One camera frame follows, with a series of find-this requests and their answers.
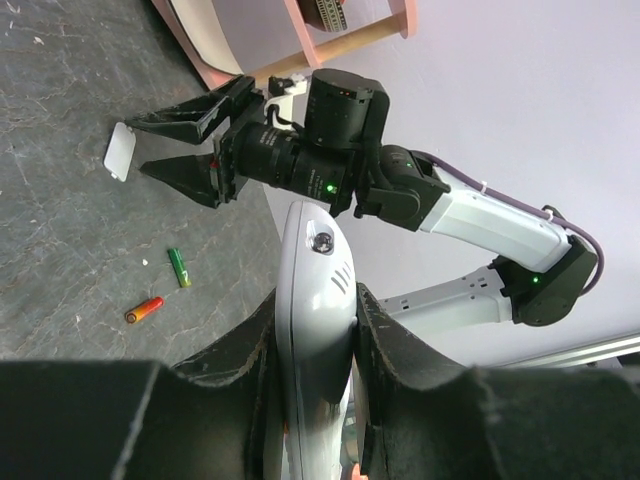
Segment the white battery cover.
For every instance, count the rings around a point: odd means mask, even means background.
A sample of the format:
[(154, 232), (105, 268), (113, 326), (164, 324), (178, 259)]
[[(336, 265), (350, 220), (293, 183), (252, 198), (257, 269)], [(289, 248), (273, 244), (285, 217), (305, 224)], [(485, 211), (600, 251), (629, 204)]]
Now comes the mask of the white battery cover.
[(135, 147), (136, 135), (133, 129), (123, 122), (117, 122), (103, 160), (104, 167), (113, 179), (126, 181)]

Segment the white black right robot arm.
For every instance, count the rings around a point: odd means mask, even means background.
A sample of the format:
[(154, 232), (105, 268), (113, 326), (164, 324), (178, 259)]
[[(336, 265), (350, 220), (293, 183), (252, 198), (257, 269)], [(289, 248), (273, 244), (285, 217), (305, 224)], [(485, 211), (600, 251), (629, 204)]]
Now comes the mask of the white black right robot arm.
[(565, 318), (604, 270), (604, 253), (554, 208), (534, 208), (468, 177), (436, 156), (383, 145), (390, 107), (376, 80), (323, 68), (307, 80), (305, 119), (280, 113), (299, 78), (251, 76), (175, 106), (127, 120), (131, 128), (199, 145), (209, 154), (148, 161), (142, 172), (191, 200), (217, 208), (251, 180), (411, 231), (449, 236), (494, 254), (458, 280), (386, 302), (418, 333), (467, 320), (542, 327)]

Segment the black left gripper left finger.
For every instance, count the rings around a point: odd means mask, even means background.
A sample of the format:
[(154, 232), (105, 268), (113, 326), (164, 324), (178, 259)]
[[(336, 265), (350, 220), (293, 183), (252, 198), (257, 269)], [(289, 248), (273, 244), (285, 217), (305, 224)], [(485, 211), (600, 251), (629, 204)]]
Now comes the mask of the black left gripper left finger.
[(284, 419), (268, 296), (190, 358), (5, 361), (5, 479), (277, 479)]

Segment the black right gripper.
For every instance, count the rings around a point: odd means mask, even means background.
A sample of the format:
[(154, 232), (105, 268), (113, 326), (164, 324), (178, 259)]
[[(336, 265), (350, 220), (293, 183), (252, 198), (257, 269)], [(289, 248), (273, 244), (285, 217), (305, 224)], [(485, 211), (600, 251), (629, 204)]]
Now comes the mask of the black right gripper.
[(140, 114), (124, 124), (152, 135), (200, 145), (216, 129), (211, 154), (147, 161), (140, 172), (194, 202), (216, 209), (236, 200), (249, 180), (261, 181), (257, 137), (265, 127), (263, 92), (247, 75), (177, 105)]

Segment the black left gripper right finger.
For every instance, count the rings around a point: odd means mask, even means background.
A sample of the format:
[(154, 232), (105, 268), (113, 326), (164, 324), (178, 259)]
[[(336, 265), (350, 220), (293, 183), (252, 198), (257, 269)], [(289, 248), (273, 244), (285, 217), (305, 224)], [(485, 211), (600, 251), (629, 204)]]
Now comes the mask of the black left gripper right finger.
[(354, 334), (360, 468), (371, 479), (635, 479), (639, 370), (466, 367), (365, 285)]

